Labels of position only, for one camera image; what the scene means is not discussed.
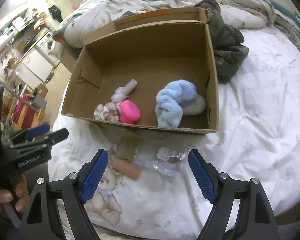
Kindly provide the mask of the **left hand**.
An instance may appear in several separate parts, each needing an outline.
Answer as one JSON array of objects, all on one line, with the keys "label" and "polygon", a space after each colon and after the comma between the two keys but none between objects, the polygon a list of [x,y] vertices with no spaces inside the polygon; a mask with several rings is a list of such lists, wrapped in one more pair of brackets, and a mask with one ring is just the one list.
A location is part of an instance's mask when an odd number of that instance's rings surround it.
[{"label": "left hand", "polygon": [[[27,172],[23,172],[20,174],[19,181],[14,189],[15,194],[17,196],[17,202],[15,204],[15,209],[19,213],[23,213],[26,209],[27,202],[29,201],[29,191],[27,189],[27,181],[25,175]],[[4,208],[2,207],[5,203],[10,203],[13,200],[13,194],[0,187],[0,215],[4,214]]]}]

